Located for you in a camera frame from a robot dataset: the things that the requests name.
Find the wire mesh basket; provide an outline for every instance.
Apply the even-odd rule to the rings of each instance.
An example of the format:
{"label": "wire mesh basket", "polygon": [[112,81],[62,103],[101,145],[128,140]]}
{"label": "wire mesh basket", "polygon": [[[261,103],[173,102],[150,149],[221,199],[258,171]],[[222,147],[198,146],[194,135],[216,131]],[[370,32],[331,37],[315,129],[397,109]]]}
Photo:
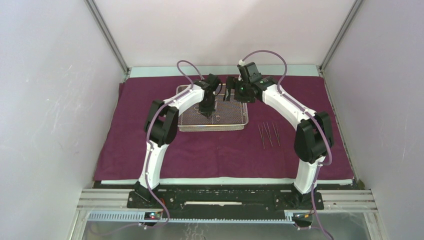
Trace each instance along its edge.
{"label": "wire mesh basket", "polygon": [[[181,93],[187,87],[178,86],[176,93]],[[215,112],[210,117],[199,112],[198,103],[189,107],[179,116],[178,128],[181,132],[236,131],[244,129],[248,122],[248,106],[236,101],[232,90],[230,101],[224,101],[224,93],[215,97]]]}

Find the gray floor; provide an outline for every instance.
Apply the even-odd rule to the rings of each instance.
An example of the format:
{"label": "gray floor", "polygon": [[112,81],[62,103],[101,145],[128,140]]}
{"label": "gray floor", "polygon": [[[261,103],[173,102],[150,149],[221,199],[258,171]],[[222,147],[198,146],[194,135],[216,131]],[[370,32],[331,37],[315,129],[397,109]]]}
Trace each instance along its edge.
{"label": "gray floor", "polygon": [[[336,240],[370,240],[361,213],[320,214],[326,230]],[[124,222],[93,222],[92,229],[108,233]],[[169,223],[163,228],[144,230],[132,226],[108,236],[95,236],[86,228],[86,240],[325,240],[320,230],[301,230],[288,224]]]}

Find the purple cloth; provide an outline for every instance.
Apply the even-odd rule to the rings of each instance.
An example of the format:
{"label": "purple cloth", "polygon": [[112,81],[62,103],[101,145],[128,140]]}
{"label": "purple cloth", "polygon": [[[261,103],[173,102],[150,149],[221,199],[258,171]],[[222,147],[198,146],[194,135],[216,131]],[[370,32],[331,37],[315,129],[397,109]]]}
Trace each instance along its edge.
{"label": "purple cloth", "polygon": [[[188,84],[183,76],[130,78],[120,86],[120,97],[110,130],[100,153],[94,180],[138,179],[146,154],[143,130],[151,103],[176,94]],[[333,162],[321,168],[319,179],[352,179],[353,172],[343,147],[329,102],[324,79],[287,76],[283,88],[317,112],[331,116]],[[294,151],[295,130],[277,111],[262,102],[247,105],[249,123],[238,131],[181,132],[166,151],[161,178],[295,178],[299,158]],[[278,124],[281,146],[270,126],[273,147],[265,135],[265,149],[258,124]]]}

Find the metal tool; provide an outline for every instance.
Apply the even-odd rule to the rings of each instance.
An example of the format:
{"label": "metal tool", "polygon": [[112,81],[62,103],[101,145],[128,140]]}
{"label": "metal tool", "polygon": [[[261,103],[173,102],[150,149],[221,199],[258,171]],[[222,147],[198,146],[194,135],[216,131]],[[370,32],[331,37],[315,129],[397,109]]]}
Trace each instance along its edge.
{"label": "metal tool", "polygon": [[278,132],[278,125],[274,122],[272,123],[272,127],[274,128],[275,136],[277,137],[278,146],[280,146],[280,133]]}
{"label": "metal tool", "polygon": [[271,143],[271,147],[273,147],[273,141],[271,140],[270,126],[268,125],[268,131],[267,131],[267,126],[265,126],[265,122],[263,122],[263,128],[265,129],[266,135],[268,135],[269,142]]}
{"label": "metal tool", "polygon": [[263,149],[265,149],[264,130],[262,130],[262,132],[261,132],[261,128],[259,127],[259,124],[257,125],[257,129],[259,129],[259,134],[260,134],[260,138],[262,139]]}

